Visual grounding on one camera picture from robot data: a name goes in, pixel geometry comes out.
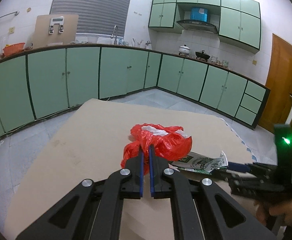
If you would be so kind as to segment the person's right hand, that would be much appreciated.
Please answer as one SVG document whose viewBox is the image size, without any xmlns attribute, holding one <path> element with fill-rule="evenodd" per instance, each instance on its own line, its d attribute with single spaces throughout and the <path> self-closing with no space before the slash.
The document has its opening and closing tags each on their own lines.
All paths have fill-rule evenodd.
<svg viewBox="0 0 292 240">
<path fill-rule="evenodd" d="M 256 207 L 256 218 L 261 224 L 266 225 L 269 216 L 277 217 L 284 215 L 284 225 L 292 226 L 292 200 L 270 207 L 255 200 L 254 206 Z"/>
</svg>

